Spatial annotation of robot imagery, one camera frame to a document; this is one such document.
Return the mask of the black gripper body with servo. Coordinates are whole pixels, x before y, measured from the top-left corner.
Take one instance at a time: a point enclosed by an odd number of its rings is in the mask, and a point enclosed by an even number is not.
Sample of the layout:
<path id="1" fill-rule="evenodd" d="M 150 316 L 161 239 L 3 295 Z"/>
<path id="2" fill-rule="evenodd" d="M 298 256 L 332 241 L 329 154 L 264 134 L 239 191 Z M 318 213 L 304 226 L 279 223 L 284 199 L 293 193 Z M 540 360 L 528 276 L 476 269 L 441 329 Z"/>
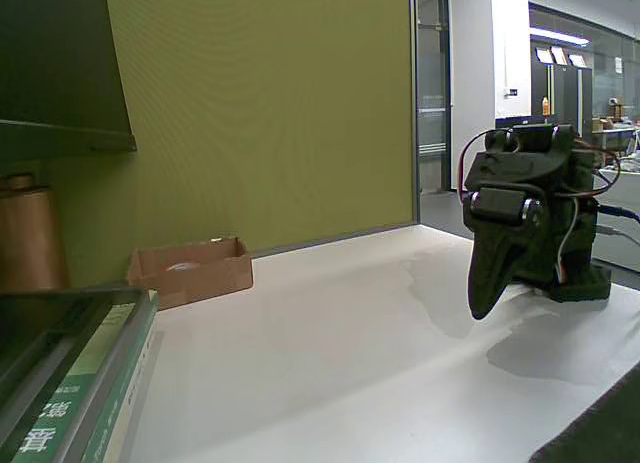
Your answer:
<path id="1" fill-rule="evenodd" d="M 528 199 L 522 190 L 481 187 L 464 197 L 463 223 L 472 232 L 484 227 L 522 232 L 526 226 L 523 213 Z"/>

